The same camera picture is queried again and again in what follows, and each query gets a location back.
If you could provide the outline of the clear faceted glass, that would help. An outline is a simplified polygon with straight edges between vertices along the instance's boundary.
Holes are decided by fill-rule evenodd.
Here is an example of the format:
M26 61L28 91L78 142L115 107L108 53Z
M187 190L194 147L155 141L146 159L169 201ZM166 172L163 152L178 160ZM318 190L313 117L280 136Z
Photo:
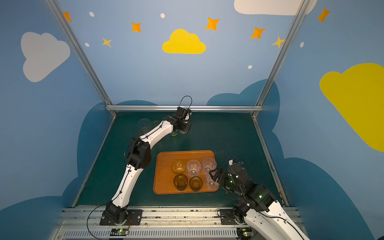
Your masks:
M190 160L188 161L186 168L187 168L188 175L192 178L200 174L202 167L199 161Z
M217 168L216 160L213 158L205 158L202 162L202 170L205 175L208 175L210 171Z
M206 186L210 191L215 191L219 188L219 184L216 183L210 176L206 176Z

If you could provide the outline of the small olive textured cup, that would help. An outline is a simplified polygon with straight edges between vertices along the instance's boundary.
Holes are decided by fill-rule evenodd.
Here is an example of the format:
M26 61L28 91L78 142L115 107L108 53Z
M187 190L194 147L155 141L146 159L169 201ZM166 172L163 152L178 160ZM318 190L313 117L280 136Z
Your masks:
M203 187L203 180L199 176L191 177L189 185L192 191L198 192Z

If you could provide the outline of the dark olive textured cup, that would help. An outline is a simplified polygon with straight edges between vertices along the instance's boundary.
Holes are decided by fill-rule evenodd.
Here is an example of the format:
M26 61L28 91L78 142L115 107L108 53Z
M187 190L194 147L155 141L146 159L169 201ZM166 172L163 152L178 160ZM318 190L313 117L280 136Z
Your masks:
M174 177L173 183L177 190L184 191L188 186L188 178L183 174L178 174Z

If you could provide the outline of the short yellow glass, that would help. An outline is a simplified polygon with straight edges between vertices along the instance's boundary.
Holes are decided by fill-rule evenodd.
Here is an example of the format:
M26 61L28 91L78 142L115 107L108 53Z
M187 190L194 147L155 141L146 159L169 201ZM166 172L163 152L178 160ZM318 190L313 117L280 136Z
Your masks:
M185 162L180 161L180 160L173 162L173 164L172 164L173 173L179 175L179 174L183 174L185 172L185 170L186 170Z

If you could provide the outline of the orange plastic tray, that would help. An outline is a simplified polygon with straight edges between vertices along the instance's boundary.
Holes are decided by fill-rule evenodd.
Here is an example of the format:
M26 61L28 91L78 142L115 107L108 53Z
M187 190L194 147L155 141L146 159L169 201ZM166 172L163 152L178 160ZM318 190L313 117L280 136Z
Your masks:
M174 186L173 180L177 175L172 171L172 164L175 161L183 161L186 166L188 161L197 160L201 163L205 158L213 158L215 159L215 155L212 151L183 151L183 152L163 152L158 154L157 163L156 163L156 171L155 171L155 181L154 181L154 192L157 195L170 195L170 194L187 194L187 193L207 193L207 192L215 192L210 191L206 186L206 176L202 168L200 174L198 175L203 180L203 187L200 191L194 192L191 190L189 182L191 177L188 175L187 168L183 175L188 178L188 186L184 191L179 191Z

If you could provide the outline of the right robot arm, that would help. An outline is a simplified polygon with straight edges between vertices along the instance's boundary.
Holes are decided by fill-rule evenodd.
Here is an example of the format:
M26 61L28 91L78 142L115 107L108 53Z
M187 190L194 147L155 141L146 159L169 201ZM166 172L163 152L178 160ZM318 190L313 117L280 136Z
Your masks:
M261 184L254 183L241 163L230 161L227 170L209 171L212 180L227 193L237 194L240 201L233 207L234 219L246 224L266 240L307 240L275 195Z

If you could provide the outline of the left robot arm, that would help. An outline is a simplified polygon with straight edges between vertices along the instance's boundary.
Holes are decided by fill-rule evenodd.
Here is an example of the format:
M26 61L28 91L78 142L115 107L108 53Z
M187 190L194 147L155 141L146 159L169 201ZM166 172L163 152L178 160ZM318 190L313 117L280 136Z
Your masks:
M122 226L129 219L127 206L135 184L152 160L151 149L162 138L177 130L181 134L189 132L191 112L165 117L156 127L138 138L132 138L125 154L126 170L117 192L106 204L100 225Z

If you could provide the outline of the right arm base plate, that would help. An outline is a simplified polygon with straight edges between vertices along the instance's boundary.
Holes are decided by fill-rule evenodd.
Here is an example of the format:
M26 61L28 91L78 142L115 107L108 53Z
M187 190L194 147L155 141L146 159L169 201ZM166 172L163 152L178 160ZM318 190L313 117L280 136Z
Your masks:
M243 225L244 218L237 215L233 209L219 209L218 216L222 225Z

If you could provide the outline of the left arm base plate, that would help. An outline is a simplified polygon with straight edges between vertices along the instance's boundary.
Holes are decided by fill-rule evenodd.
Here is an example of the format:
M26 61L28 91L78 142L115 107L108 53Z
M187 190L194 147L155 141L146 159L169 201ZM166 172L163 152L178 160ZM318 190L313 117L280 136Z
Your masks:
M143 210L128 209L113 212L105 210L102 214L100 226L138 226L141 223Z

